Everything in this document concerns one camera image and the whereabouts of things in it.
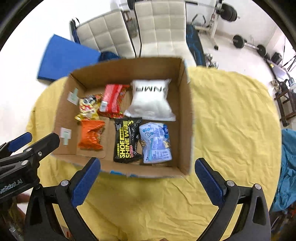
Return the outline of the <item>chrome dumbbells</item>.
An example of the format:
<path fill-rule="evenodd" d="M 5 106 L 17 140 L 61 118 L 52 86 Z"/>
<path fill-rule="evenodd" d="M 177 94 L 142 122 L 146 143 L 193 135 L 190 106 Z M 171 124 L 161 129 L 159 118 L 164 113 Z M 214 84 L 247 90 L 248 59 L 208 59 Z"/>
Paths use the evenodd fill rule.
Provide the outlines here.
<path fill-rule="evenodd" d="M 206 66 L 208 68 L 216 68 L 216 69 L 218 69 L 219 64 L 217 62 L 213 61 L 213 55 L 212 54 L 205 53 L 204 57 L 205 57 Z"/>

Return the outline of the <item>barbell on rack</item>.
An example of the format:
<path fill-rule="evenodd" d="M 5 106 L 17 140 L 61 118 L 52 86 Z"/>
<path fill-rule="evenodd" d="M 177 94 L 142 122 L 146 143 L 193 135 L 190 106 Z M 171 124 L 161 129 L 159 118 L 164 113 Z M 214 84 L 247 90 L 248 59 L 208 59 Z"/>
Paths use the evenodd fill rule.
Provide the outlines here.
<path fill-rule="evenodd" d="M 224 1 L 215 1 L 213 5 L 198 3 L 197 1 L 185 1 L 185 3 L 212 9 L 212 21 L 215 21 L 218 17 L 222 18 L 222 20 L 225 20 L 227 22 L 234 22 L 240 18 L 236 9 L 234 9 L 233 6 L 231 6 L 228 3 L 225 3 Z"/>

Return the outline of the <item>white pillow pouch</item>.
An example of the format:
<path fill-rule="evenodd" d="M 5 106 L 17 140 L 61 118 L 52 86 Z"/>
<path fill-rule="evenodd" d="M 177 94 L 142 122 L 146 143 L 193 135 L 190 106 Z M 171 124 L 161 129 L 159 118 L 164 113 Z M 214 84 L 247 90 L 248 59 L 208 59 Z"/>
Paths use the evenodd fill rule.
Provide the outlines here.
<path fill-rule="evenodd" d="M 151 121 L 175 121 L 168 101 L 171 80 L 133 80 L 132 102 L 124 115 L 130 118 L 142 118 Z"/>

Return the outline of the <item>red snack packet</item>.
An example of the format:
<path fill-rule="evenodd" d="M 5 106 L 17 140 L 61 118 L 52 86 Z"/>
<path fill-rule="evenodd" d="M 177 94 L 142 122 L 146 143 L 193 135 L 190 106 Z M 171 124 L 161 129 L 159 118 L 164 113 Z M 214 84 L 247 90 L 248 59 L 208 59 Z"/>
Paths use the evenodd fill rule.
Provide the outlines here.
<path fill-rule="evenodd" d="M 130 85 L 107 84 L 97 111 L 99 116 L 123 118 L 121 104 Z"/>

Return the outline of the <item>yellow panda snack packet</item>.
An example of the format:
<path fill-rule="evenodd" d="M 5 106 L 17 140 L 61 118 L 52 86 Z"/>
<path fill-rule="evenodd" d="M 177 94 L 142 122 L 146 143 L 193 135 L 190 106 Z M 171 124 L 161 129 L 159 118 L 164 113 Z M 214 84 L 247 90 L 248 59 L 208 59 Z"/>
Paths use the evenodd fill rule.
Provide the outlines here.
<path fill-rule="evenodd" d="M 79 99 L 79 114 L 75 116 L 75 120 L 99 120 L 98 109 L 102 99 L 102 94 L 91 94 Z"/>

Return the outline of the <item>black low bench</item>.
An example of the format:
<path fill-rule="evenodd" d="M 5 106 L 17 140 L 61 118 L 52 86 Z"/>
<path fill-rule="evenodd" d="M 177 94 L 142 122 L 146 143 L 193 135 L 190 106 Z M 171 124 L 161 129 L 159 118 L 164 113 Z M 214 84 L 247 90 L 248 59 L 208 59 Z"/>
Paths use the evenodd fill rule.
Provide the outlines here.
<path fill-rule="evenodd" d="M 274 63 L 271 60 L 271 56 L 268 53 L 265 56 L 265 62 L 267 63 L 267 66 L 269 67 L 274 79 L 276 79 L 277 81 L 283 82 L 290 78 L 287 70 L 281 67 L 280 65 Z"/>

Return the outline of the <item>black blue weight bench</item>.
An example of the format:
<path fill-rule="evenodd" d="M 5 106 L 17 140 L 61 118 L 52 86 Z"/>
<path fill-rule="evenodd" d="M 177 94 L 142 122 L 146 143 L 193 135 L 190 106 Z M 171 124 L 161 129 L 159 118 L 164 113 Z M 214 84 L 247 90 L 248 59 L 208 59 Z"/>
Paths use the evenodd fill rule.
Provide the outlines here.
<path fill-rule="evenodd" d="M 197 66 L 205 66 L 204 50 L 198 35 L 198 31 L 190 24 L 186 25 L 186 41 Z"/>

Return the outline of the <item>left white quilted chair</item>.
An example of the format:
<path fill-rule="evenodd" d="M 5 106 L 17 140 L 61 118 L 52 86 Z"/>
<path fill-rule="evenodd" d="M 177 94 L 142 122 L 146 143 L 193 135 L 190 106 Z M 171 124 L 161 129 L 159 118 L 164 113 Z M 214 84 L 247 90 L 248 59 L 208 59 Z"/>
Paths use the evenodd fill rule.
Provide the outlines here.
<path fill-rule="evenodd" d="M 112 52 L 122 58 L 137 56 L 124 13 L 116 9 L 92 18 L 80 25 L 70 21 L 74 42 L 99 52 Z"/>

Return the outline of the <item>cardboard box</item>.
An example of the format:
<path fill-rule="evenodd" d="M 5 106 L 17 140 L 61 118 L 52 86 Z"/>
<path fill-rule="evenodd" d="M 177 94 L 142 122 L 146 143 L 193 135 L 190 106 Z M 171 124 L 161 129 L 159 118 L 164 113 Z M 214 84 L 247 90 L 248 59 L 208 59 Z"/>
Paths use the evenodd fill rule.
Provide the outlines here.
<path fill-rule="evenodd" d="M 123 118 L 78 121 L 84 97 L 120 99 Z M 144 178 L 185 176 L 192 166 L 192 97 L 180 58 L 106 61 L 73 71 L 55 117 L 53 155 L 84 166 L 96 157 L 104 172 Z"/>

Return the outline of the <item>floor barbell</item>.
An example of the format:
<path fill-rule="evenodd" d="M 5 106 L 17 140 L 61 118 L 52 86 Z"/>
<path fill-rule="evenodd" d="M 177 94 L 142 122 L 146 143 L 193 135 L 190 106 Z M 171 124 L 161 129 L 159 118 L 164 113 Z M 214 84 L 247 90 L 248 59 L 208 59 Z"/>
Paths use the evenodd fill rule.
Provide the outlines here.
<path fill-rule="evenodd" d="M 240 35 L 235 35 L 232 39 L 233 45 L 237 48 L 237 49 L 242 49 L 243 47 L 247 46 L 249 48 L 255 49 L 257 51 L 257 53 L 261 56 L 261 57 L 265 57 L 266 56 L 266 48 L 259 44 L 257 46 L 250 44 L 247 42 L 246 39 L 244 39 L 242 36 Z"/>

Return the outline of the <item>right white quilted chair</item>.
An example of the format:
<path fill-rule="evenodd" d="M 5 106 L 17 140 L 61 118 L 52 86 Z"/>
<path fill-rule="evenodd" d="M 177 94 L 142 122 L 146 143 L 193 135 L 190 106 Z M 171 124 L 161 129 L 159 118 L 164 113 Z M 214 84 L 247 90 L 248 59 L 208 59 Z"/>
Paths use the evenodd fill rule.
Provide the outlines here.
<path fill-rule="evenodd" d="M 185 1 L 138 1 L 134 3 L 141 57 L 180 57 L 196 66 L 186 41 Z"/>

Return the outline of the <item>dark wooden chair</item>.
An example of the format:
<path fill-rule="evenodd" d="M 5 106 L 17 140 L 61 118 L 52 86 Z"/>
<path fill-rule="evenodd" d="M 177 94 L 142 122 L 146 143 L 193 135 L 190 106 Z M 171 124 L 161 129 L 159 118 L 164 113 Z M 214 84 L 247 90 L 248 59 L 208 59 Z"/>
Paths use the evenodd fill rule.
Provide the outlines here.
<path fill-rule="evenodd" d="M 292 78 L 279 82 L 279 91 L 275 94 L 275 102 L 278 105 L 280 111 L 280 122 L 284 128 L 290 125 L 290 120 L 295 118 L 295 92 L 292 87 L 295 87 L 295 83 L 290 86 Z"/>

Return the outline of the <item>yellow tablecloth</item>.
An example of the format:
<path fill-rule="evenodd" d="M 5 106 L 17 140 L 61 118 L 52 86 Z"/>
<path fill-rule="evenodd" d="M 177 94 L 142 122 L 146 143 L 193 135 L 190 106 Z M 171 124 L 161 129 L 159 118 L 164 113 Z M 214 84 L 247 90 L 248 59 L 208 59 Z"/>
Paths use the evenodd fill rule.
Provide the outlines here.
<path fill-rule="evenodd" d="M 78 148 L 80 126 L 71 93 L 102 93 L 109 83 L 170 79 L 168 102 L 176 120 L 168 123 L 173 159 L 144 166 L 113 161 L 114 121 L 106 119 L 103 149 Z M 71 131 L 68 141 L 44 158 L 41 184 L 70 179 L 89 158 L 102 172 L 79 212 L 100 240 L 196 240 L 216 212 L 194 172 L 204 158 L 241 186 L 259 183 L 272 204 L 280 176 L 281 129 L 267 88 L 236 72 L 191 67 L 180 59 L 125 59 L 88 66 L 52 83 L 37 100 L 27 125 L 34 141 Z"/>

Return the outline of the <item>orange snack packet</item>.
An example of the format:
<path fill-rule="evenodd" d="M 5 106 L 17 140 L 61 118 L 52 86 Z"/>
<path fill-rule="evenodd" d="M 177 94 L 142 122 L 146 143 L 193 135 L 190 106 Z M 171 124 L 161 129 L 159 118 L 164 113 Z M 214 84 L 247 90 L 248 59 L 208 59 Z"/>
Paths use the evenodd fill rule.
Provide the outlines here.
<path fill-rule="evenodd" d="M 82 120 L 78 147 L 84 150 L 102 150 L 103 146 L 100 144 L 100 140 L 104 128 L 105 122 L 102 120 Z"/>

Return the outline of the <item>blue bean bag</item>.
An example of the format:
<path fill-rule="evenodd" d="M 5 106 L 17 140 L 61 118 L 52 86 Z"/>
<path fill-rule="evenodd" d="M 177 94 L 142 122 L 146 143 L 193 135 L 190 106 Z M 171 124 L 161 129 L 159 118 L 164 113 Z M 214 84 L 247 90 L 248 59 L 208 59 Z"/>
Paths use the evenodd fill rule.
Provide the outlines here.
<path fill-rule="evenodd" d="M 281 130 L 281 170 L 271 211 L 287 209 L 295 202 L 295 131 Z"/>

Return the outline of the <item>white quilted chair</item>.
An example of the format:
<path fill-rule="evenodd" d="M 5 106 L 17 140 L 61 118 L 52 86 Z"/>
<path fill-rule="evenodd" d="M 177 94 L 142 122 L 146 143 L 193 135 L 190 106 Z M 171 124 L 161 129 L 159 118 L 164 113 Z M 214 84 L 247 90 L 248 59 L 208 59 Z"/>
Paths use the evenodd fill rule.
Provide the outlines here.
<path fill-rule="evenodd" d="M 92 18 L 80 25 L 70 21 L 74 42 L 99 52 L 112 52 L 122 58 L 137 56 L 124 13 L 116 9 Z"/>
<path fill-rule="evenodd" d="M 186 41 L 185 1 L 138 1 L 134 3 L 141 57 L 180 57 L 196 66 Z"/>

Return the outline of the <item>blue foam mat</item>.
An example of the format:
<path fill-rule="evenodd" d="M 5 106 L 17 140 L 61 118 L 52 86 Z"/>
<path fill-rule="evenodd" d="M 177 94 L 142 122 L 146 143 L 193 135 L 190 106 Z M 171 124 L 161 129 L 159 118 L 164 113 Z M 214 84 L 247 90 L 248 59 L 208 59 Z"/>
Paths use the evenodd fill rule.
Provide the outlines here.
<path fill-rule="evenodd" d="M 44 51 L 37 78 L 53 82 L 76 69 L 96 64 L 100 55 L 95 49 L 53 35 Z"/>

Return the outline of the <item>light blue tissue packet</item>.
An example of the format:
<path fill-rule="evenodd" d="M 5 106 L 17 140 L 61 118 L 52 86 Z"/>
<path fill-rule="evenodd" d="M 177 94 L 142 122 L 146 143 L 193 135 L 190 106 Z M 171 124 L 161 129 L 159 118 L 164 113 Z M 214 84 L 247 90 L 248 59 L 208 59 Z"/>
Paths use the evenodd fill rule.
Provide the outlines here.
<path fill-rule="evenodd" d="M 139 127 L 144 164 L 172 160 L 168 126 L 164 123 L 145 123 Z"/>

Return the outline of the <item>black shoe shine wipes packet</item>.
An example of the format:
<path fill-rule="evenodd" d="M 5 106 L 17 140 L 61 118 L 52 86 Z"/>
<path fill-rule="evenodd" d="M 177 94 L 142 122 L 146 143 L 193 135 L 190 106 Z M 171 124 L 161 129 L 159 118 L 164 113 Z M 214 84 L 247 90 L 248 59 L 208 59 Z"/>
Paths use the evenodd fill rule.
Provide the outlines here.
<path fill-rule="evenodd" d="M 142 155 L 137 151 L 141 123 L 142 118 L 119 118 L 114 121 L 114 162 L 127 164 L 142 158 Z"/>

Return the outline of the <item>dark blue cloth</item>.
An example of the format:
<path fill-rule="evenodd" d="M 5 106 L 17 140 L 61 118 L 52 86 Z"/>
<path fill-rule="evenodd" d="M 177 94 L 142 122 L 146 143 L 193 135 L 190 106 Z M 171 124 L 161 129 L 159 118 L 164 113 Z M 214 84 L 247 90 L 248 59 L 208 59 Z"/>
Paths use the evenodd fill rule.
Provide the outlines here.
<path fill-rule="evenodd" d="M 118 59 L 121 59 L 121 57 L 118 56 L 117 54 L 114 54 L 111 51 L 103 51 L 100 53 L 98 62 L 105 62 L 105 61 L 118 60 Z"/>

